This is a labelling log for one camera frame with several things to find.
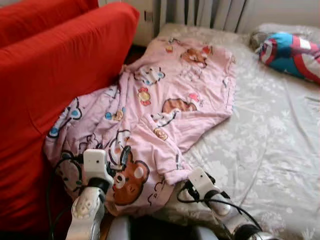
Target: red cushion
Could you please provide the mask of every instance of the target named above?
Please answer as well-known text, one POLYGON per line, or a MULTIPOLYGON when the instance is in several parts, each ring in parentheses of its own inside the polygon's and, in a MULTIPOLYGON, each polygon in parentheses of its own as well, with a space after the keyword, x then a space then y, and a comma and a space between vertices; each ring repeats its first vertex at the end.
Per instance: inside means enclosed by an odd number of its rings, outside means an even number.
POLYGON ((24 0, 0 8, 0 48, 97 7, 97 0, 24 0))
POLYGON ((48 230, 45 135, 74 97, 117 77, 138 18, 110 3, 0 49, 0 231, 48 230))

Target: blue pillow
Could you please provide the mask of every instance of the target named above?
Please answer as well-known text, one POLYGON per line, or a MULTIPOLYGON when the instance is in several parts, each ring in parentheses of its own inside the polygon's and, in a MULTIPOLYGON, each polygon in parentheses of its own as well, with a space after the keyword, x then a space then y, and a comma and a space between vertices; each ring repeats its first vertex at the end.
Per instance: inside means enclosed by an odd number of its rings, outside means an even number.
POLYGON ((279 32, 270 35, 259 51, 259 59, 280 72, 320 84, 320 45, 279 32))

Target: pillow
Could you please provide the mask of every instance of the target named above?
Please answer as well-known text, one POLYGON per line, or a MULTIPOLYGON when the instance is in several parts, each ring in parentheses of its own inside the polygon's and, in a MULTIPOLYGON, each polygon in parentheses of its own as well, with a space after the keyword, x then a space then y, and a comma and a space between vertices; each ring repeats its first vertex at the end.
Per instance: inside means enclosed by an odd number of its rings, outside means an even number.
POLYGON ((280 72, 320 84, 320 45, 279 32, 270 35, 259 51, 259 59, 280 72))
POLYGON ((293 34, 315 44, 320 44, 320 29, 317 27, 275 23, 264 23, 255 28, 250 34, 249 44, 252 49, 256 50, 269 35, 279 32, 293 34))

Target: floral bedsheet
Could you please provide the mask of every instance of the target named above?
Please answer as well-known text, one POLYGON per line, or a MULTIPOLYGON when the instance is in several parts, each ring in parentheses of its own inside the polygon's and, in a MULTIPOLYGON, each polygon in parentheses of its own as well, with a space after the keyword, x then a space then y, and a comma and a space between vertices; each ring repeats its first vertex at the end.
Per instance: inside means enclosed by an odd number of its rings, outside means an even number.
MULTIPOLYGON (((233 115, 202 136, 185 154, 188 162, 209 172, 264 231, 284 240, 320 239, 319 86, 259 62, 248 35, 177 24, 159 35, 197 38, 236 58, 233 115)), ((205 205, 177 202, 175 193, 154 216, 217 226, 205 205)))

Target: gray bedsheet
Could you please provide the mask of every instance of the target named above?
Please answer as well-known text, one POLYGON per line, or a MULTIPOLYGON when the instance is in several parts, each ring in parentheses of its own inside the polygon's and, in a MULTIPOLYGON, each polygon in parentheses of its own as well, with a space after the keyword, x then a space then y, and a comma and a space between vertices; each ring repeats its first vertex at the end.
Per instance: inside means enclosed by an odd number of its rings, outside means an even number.
MULTIPOLYGON (((209 172, 265 231, 284 240, 320 239, 319 86, 260 63, 248 35, 176 24, 159 35, 197 38, 236 58, 233 115, 185 154, 188 162, 209 172)), ((207 207, 179 203, 175 194, 155 216, 217 224, 207 207)))

